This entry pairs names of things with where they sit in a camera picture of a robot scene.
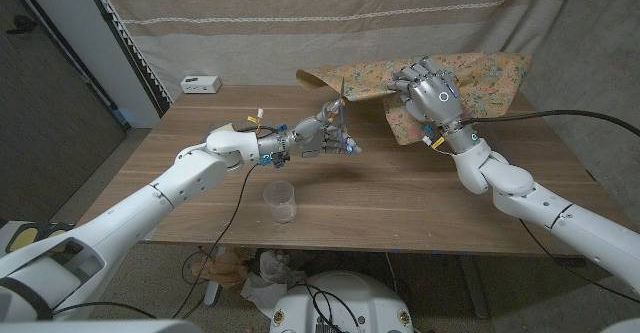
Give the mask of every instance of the wooden table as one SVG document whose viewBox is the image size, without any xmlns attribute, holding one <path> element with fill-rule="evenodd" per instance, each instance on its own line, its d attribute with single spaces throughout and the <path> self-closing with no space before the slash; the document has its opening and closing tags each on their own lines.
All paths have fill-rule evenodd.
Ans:
<svg viewBox="0 0 640 333">
<path fill-rule="evenodd" d="M 202 142 L 213 122 L 246 124 L 264 108 L 263 121 L 290 128 L 336 99 L 330 89 L 226 86 L 213 95 L 185 95 L 162 118 L 107 186 L 80 223 L 151 182 L 171 166 L 184 147 Z M 509 113 L 533 111 L 516 96 Z M 474 254 L 542 254 L 520 222 L 498 211 L 491 194 L 476 196 L 458 180 L 453 160 L 424 144 L 400 146 L 389 128 L 382 102 L 350 102 L 349 133 L 360 156 L 293 157 L 286 166 L 256 167 L 224 246 L 343 249 L 364 251 Z M 630 221 L 542 119 L 478 127 L 492 148 L 527 169 L 537 182 L 560 196 L 620 224 Z M 216 189 L 172 212 L 152 242 L 212 243 L 235 208 L 247 172 L 228 176 Z M 276 180 L 295 187 L 298 215 L 293 222 L 271 219 L 262 198 Z M 552 253 L 571 250 L 543 229 L 533 232 Z"/>
</svg>

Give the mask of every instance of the black cord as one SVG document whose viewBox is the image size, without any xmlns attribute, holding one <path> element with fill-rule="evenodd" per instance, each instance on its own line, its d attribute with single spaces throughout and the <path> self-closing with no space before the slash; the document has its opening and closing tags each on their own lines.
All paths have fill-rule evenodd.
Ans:
<svg viewBox="0 0 640 333">
<path fill-rule="evenodd" d="M 187 284 L 193 284 L 194 282 L 196 282 L 196 285 L 198 285 L 198 284 L 202 284 L 202 283 L 207 282 L 207 280 L 206 280 L 206 279 L 203 279 L 203 280 L 201 280 L 200 282 L 198 282 L 198 281 L 193 281 L 193 282 L 192 282 L 192 281 L 188 280 L 188 279 L 187 279 L 187 277 L 184 275 L 184 271 L 185 271 L 185 269 L 186 269 L 186 267 L 187 267 L 187 264 L 189 263 L 189 260 L 190 260 L 191 258 L 193 258 L 194 256 L 196 256 L 196 255 L 198 255 L 198 254 L 202 254 L 202 255 L 204 255 L 204 256 L 207 256 L 207 257 L 211 258 L 211 256 L 207 255 L 207 252 L 205 252 L 204 250 L 202 250 L 202 248 L 201 248 L 201 247 L 198 247 L 198 248 L 199 248 L 200 250 L 198 250 L 197 252 L 193 252 L 193 253 L 191 253 L 191 254 L 187 257 L 187 259 L 185 259 L 185 260 L 184 260 L 184 262 L 182 263 L 182 272 L 181 272 L 181 273 L 182 273 L 182 274 L 181 274 L 181 275 L 182 275 L 182 280 L 183 280 L 185 283 L 187 283 Z"/>
<path fill-rule="evenodd" d="M 632 302 L 636 302 L 636 303 L 639 303 L 639 304 L 640 304 L 640 300 L 638 300 L 638 299 L 636 299 L 636 298 L 633 298 L 633 297 L 630 297 L 630 296 L 628 296 L 628 295 L 626 295 L 626 294 L 624 294 L 624 293 L 620 293 L 620 292 L 618 292 L 618 291 L 616 291 L 616 290 L 613 290 L 613 289 L 611 289 L 611 288 L 609 288 L 609 287 L 605 287 L 605 286 L 603 286 L 602 284 L 600 284 L 600 283 L 598 283 L 598 282 L 595 282 L 595 281 L 592 281 L 591 279 L 589 279 L 589 278 L 587 278 L 587 277 L 583 276 L 582 274 L 580 274 L 580 273 L 578 273 L 578 272 L 574 271 L 573 269 L 571 269 L 571 268 L 569 268 L 569 267 L 565 266 L 564 264 L 562 264 L 562 262 L 560 261 L 560 259 L 559 259 L 559 258 L 557 258 L 557 257 L 555 257 L 554 255 L 552 255 L 551 253 L 549 253 L 549 251 L 548 251 L 548 250 L 547 250 L 547 249 L 542 245 L 542 243 L 540 243 L 540 241 L 536 238 L 536 236 L 534 236 L 534 235 L 533 235 L 533 233 L 531 233 L 531 231 L 529 230 L 529 227 L 527 227 L 527 225 L 524 223 L 524 221 L 523 221 L 522 219 L 520 219 L 520 223 L 522 223 L 522 226 L 524 227 L 524 229 L 526 229 L 526 230 L 527 230 L 527 233 L 529 233 L 529 235 L 531 236 L 531 238 L 533 238 L 533 240 L 534 240 L 534 241 L 536 241 L 536 244 L 538 245 L 538 247 L 540 247 L 540 249 L 542 249 L 545 253 L 547 253 L 547 255 L 549 256 L 549 258 L 553 259 L 553 261 L 554 261 L 557 265 L 559 265 L 559 266 L 561 266 L 562 268 L 564 268 L 564 269 L 568 270 L 569 272 L 571 272 L 571 274 L 573 274 L 573 275 L 575 275 L 575 276 L 577 276 L 577 277 L 581 278 L 581 279 L 582 279 L 582 280 L 584 280 L 585 282 L 591 283 L 591 284 L 593 284 L 593 285 L 595 285 L 595 286 L 597 286 L 597 287 L 599 287 L 599 288 L 601 288 L 601 289 L 604 289 L 604 290 L 606 290 L 606 291 L 609 291 L 609 292 L 611 292 L 611 293 L 613 293 L 613 294 L 615 294 L 615 295 L 617 295 L 617 296 L 620 296 L 620 297 L 622 297 L 622 298 L 625 298 L 625 299 L 628 299 L 628 300 L 630 300 L 630 301 L 632 301 Z"/>
<path fill-rule="evenodd" d="M 409 296 L 409 299 L 402 298 L 402 296 L 400 296 L 400 292 L 398 292 L 398 296 L 400 296 L 400 298 L 407 304 L 407 309 L 409 309 L 409 313 L 411 313 L 411 315 L 413 316 L 413 313 L 412 313 L 413 309 L 411 309 L 411 307 L 413 306 L 413 295 L 411 293 L 411 287 L 409 286 L 409 283 L 407 283 L 407 281 L 402 278 L 396 278 L 395 281 L 398 283 L 402 283 L 406 288 L 405 292 Z"/>
<path fill-rule="evenodd" d="M 360 324 L 358 324 L 358 320 L 356 319 L 356 316 L 353 314 L 353 311 L 351 311 L 351 308 L 349 308 L 349 306 L 340 298 L 338 298 L 335 294 L 328 292 L 326 290 L 322 290 L 316 286 L 312 286 L 310 284 L 307 283 L 306 280 L 301 280 L 301 282 L 304 282 L 304 284 L 300 284 L 300 282 L 296 283 L 293 287 L 298 287 L 298 286 L 305 286 L 307 287 L 307 291 L 309 292 L 309 295 L 311 296 L 311 300 L 313 303 L 313 308 L 316 310 L 316 312 L 318 313 L 318 315 L 320 316 L 320 318 L 327 324 L 329 325 L 329 327 L 331 327 L 333 330 L 335 330 L 338 333 L 345 333 L 344 331 L 340 330 L 340 328 L 338 328 L 337 325 L 333 324 L 333 317 L 331 316 L 331 304 L 329 303 L 329 299 L 327 298 L 327 295 L 335 298 L 338 302 L 340 302 L 340 304 L 342 304 L 346 309 L 347 312 L 349 312 L 349 314 L 351 315 L 351 318 L 353 319 L 353 323 L 355 323 L 356 328 L 358 328 L 358 330 L 360 330 Z M 313 288 L 315 289 L 317 292 L 315 293 L 311 293 L 311 289 Z M 322 311 L 320 310 L 320 307 L 318 306 L 318 302 L 316 301 L 316 297 L 318 296 L 318 294 L 322 294 L 324 296 L 324 299 L 327 301 L 327 306 L 329 307 L 329 319 L 327 319 L 327 317 L 322 313 Z"/>
<path fill-rule="evenodd" d="M 57 311 L 53 312 L 53 315 L 60 314 L 62 312 L 66 312 L 68 310 L 72 310 L 72 309 L 76 309 L 76 308 L 89 307 L 89 306 L 99 306 L 99 305 L 108 305 L 108 306 L 116 306 L 116 307 L 120 307 L 120 308 L 126 308 L 126 309 L 132 310 L 134 312 L 138 312 L 140 314 L 143 314 L 143 315 L 145 315 L 145 316 L 147 316 L 149 318 L 158 319 L 158 317 L 154 316 L 153 314 L 151 314 L 149 312 L 143 311 L 140 308 L 136 308 L 136 307 L 130 306 L 128 304 L 117 303 L 117 302 L 89 302 L 89 303 L 76 304 L 76 305 L 72 305 L 72 306 L 68 306 L 68 307 L 65 307 L 65 308 L 58 309 Z"/>
<path fill-rule="evenodd" d="M 187 312 L 185 315 L 182 316 L 182 319 L 189 318 L 191 313 L 195 312 L 200 307 L 202 302 L 204 302 L 204 296 L 202 296 L 202 298 L 200 298 L 200 301 L 198 302 L 198 304 L 194 305 L 193 308 L 191 308 L 191 310 L 189 312 Z"/>
<path fill-rule="evenodd" d="M 207 253 L 208 257 L 211 257 L 211 253 L 213 253 L 213 250 L 218 245 L 218 242 L 220 242 L 220 239 L 222 239 L 222 236 L 227 232 L 229 227 L 231 227 L 231 223 L 233 222 L 233 219 L 236 217 L 236 214 L 238 213 L 238 208 L 240 208 L 240 202 L 242 202 L 242 194 L 244 193 L 244 188 L 247 185 L 247 180 L 249 179 L 249 175 L 251 174 L 251 172 L 253 172 L 253 169 L 255 167 L 257 167 L 257 165 L 254 165 L 253 167 L 251 167 L 251 169 L 249 169 L 249 172 L 247 172 L 247 175 L 244 177 L 244 182 L 242 183 L 242 188 L 240 189 L 240 197 L 238 197 L 238 204 L 236 205 L 236 209 L 233 211 L 233 215 L 231 216 L 229 223 L 227 223 L 227 226 L 222 230 L 222 233 L 220 233 L 220 235 L 218 236 L 218 239 L 216 239 L 215 243 L 213 243 L 213 246 L 211 246 L 211 249 L 209 249 L 209 253 Z M 187 294 L 187 297 L 184 299 L 184 302 L 182 302 L 182 305 L 180 306 L 180 308 L 178 308 L 178 310 L 176 311 L 176 314 L 174 314 L 173 317 L 171 317 L 172 319 L 175 319 L 178 316 L 178 314 L 180 314 L 180 311 L 182 310 L 182 308 L 184 308 L 184 306 L 187 304 L 187 301 L 191 297 L 191 294 L 193 294 L 194 289 L 198 285 L 198 280 L 200 279 L 200 276 L 202 275 L 203 271 L 204 271 L 204 264 L 202 265 L 202 269 L 200 269 L 200 272 L 198 273 L 196 280 L 191 284 L 191 290 L 189 290 L 189 294 Z"/>
<path fill-rule="evenodd" d="M 257 129 L 258 127 L 247 127 L 247 128 L 240 128 L 236 132 L 253 132 L 253 131 L 256 131 Z M 273 127 L 260 126 L 260 129 L 266 129 L 271 133 L 278 133 L 278 130 Z"/>
<path fill-rule="evenodd" d="M 313 306 L 314 307 L 317 307 L 316 296 L 318 294 L 320 294 L 320 293 L 328 294 L 328 295 L 332 296 L 333 298 L 335 298 L 338 302 L 340 302 L 340 304 L 342 304 L 347 309 L 347 312 L 349 312 L 349 314 L 351 315 L 351 318 L 353 319 L 353 323 L 355 323 L 356 328 L 360 328 L 360 324 L 358 324 L 358 320 L 356 319 L 355 314 L 353 314 L 353 312 L 351 311 L 351 308 L 349 308 L 349 306 L 342 299 L 338 298 L 338 296 L 336 296 L 335 294 L 333 294 L 331 292 L 327 292 L 327 291 L 315 292 L 313 294 Z"/>
<path fill-rule="evenodd" d="M 583 110 L 577 110 L 577 109 L 558 109 L 558 110 L 550 110 L 550 111 L 520 114 L 520 115 L 513 115 L 513 116 L 506 116 L 506 117 L 495 117 L 495 118 L 468 118 L 468 119 L 462 120 L 460 124 L 462 124 L 462 126 L 464 127 L 466 125 L 473 124 L 473 123 L 508 122 L 508 121 L 514 121 L 514 120 L 531 119 L 531 118 L 539 118 L 539 117 L 554 116 L 554 115 L 577 115 L 577 116 L 584 116 L 584 117 L 591 117 L 591 118 L 606 120 L 607 122 L 611 122 L 613 124 L 619 125 L 620 127 L 625 128 L 626 130 L 640 137 L 640 129 L 632 126 L 631 124 L 623 121 L 622 119 L 618 119 L 616 117 L 612 117 L 602 113 L 583 111 Z"/>
<path fill-rule="evenodd" d="M 298 282 L 293 287 L 304 285 L 305 287 L 307 287 L 307 292 L 309 292 L 309 296 L 311 296 L 312 298 L 313 298 L 313 293 L 311 293 L 311 288 L 313 288 L 313 289 L 315 289 L 315 290 L 317 290 L 319 292 L 322 292 L 322 290 L 320 288 L 312 286 L 310 284 L 307 284 L 307 281 L 305 279 L 302 279 L 302 282 L 304 282 L 304 284 L 298 284 L 299 283 Z M 327 307 L 329 307 L 329 320 L 328 321 L 326 319 L 324 319 L 324 320 L 328 324 L 333 324 L 333 312 L 331 312 L 331 303 L 329 303 L 329 298 L 327 298 L 327 295 L 324 294 L 324 292 L 323 292 L 322 296 L 324 297 L 324 300 L 327 301 Z M 320 316 L 322 316 L 322 312 L 320 312 L 318 309 L 316 309 L 316 312 L 318 312 L 318 314 Z"/>
</svg>

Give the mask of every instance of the small white box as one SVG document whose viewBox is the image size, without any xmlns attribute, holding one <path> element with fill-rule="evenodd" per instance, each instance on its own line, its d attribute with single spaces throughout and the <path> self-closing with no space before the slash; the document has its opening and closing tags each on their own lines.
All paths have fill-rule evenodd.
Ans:
<svg viewBox="0 0 640 333">
<path fill-rule="evenodd" d="M 180 86 L 185 93 L 215 93 L 220 88 L 220 79 L 216 76 L 186 76 Z"/>
</svg>

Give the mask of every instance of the striped curtain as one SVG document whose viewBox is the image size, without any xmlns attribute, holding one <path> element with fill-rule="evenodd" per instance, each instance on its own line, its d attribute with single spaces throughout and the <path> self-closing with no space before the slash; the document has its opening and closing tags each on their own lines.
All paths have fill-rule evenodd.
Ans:
<svg viewBox="0 0 640 333">
<path fill-rule="evenodd" d="M 110 0 L 172 95 L 185 75 L 296 84 L 298 68 L 532 53 L 564 0 Z"/>
</svg>

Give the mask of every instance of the white device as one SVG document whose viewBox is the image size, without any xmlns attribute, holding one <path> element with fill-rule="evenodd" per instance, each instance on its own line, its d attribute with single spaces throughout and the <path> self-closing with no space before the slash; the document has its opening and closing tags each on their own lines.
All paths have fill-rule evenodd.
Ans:
<svg viewBox="0 0 640 333">
<path fill-rule="evenodd" d="M 313 305 L 329 317 L 342 331 L 367 333 L 413 333 L 411 315 L 406 304 L 389 287 L 364 274 L 335 271 L 315 275 L 287 291 L 274 308 L 271 333 L 335 332 L 320 317 Z M 317 287 L 338 296 L 351 310 L 332 296 L 325 297 L 312 288 Z"/>
<path fill-rule="evenodd" d="M 215 93 L 220 88 L 220 78 L 216 76 L 186 76 L 180 82 L 185 93 Z"/>
</svg>

